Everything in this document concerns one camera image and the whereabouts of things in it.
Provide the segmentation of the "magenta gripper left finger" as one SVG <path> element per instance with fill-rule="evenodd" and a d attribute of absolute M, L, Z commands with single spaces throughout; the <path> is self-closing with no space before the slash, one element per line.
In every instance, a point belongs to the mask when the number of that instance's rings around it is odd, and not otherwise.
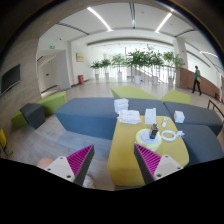
<path fill-rule="evenodd" d="M 46 171 L 82 186 L 94 153 L 94 145 L 89 145 L 68 157 L 59 156 Z"/>

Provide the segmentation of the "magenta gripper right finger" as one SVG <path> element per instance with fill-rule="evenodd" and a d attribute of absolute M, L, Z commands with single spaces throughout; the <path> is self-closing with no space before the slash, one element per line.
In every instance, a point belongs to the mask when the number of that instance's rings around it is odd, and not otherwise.
<path fill-rule="evenodd" d="M 134 155 L 145 184 L 152 183 L 182 169 L 169 155 L 159 155 L 141 145 L 134 145 Z"/>

